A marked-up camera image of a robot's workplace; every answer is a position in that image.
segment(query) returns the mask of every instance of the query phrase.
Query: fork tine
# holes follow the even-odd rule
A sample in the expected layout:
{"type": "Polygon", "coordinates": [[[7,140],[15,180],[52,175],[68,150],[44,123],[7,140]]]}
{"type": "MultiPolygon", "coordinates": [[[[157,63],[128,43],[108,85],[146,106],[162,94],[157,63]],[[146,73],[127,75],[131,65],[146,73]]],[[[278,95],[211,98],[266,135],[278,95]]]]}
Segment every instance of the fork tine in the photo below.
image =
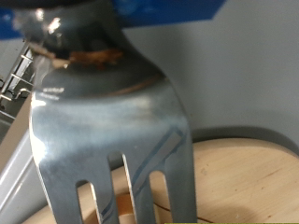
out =
{"type": "Polygon", "coordinates": [[[49,181],[44,184],[47,200],[56,222],[83,224],[75,183],[70,185],[66,181],[58,181],[55,177],[48,179],[49,181]]]}
{"type": "Polygon", "coordinates": [[[119,224],[118,207],[109,174],[110,170],[101,169],[101,176],[98,176],[100,178],[93,180],[93,191],[96,197],[97,211],[100,214],[100,223],[119,224]]]}
{"type": "Polygon", "coordinates": [[[156,223],[150,190],[150,180],[147,178],[140,189],[133,190],[131,193],[133,194],[133,205],[137,224],[156,223]]]}
{"type": "Polygon", "coordinates": [[[192,143],[187,140],[170,157],[164,167],[168,198],[174,222],[196,222],[196,201],[194,187],[194,170],[192,143]]]}

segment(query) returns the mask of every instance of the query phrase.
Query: dish rack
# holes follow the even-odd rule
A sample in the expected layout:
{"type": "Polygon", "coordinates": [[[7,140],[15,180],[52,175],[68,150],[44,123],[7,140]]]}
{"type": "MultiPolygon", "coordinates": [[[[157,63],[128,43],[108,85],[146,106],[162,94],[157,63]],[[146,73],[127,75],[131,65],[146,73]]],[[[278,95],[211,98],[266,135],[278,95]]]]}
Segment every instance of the dish rack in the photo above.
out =
{"type": "Polygon", "coordinates": [[[0,79],[0,143],[32,90],[35,76],[32,61],[31,50],[24,45],[7,78],[0,79]]]}

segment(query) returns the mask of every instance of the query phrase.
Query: gray wall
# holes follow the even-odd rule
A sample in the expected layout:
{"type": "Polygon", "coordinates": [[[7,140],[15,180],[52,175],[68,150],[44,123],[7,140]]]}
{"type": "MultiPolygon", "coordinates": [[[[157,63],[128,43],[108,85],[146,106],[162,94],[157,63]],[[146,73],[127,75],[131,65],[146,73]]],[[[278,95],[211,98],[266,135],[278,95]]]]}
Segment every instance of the gray wall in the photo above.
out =
{"type": "Polygon", "coordinates": [[[299,152],[299,1],[231,0],[212,21],[126,30],[172,80],[195,140],[256,137],[299,152]]]}

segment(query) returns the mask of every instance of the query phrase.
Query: stainless steel fork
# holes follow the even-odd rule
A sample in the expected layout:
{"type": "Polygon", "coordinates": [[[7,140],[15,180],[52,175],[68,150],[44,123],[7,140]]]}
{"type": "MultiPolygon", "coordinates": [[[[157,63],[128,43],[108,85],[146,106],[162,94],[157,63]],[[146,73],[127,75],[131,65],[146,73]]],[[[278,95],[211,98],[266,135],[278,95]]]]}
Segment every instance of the stainless steel fork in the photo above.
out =
{"type": "Polygon", "coordinates": [[[17,23],[40,54],[30,134],[57,223],[82,223],[82,180],[93,185],[100,222],[119,223],[107,159],[115,151],[138,224],[155,223],[149,174],[157,170],[174,222],[196,222],[191,134],[169,80],[128,43],[108,0],[41,10],[17,12],[17,23]]]}

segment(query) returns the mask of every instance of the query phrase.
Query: rust stain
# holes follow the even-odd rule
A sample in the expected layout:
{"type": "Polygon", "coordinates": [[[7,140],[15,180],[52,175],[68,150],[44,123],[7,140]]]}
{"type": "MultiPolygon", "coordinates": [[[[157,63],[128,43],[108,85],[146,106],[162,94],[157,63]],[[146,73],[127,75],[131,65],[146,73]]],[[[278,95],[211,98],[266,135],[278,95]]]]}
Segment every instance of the rust stain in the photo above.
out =
{"type": "Polygon", "coordinates": [[[69,61],[83,65],[94,64],[99,69],[105,69],[105,63],[115,64],[122,56],[123,52],[119,49],[105,49],[95,52],[73,51],[70,53],[69,61]]]}

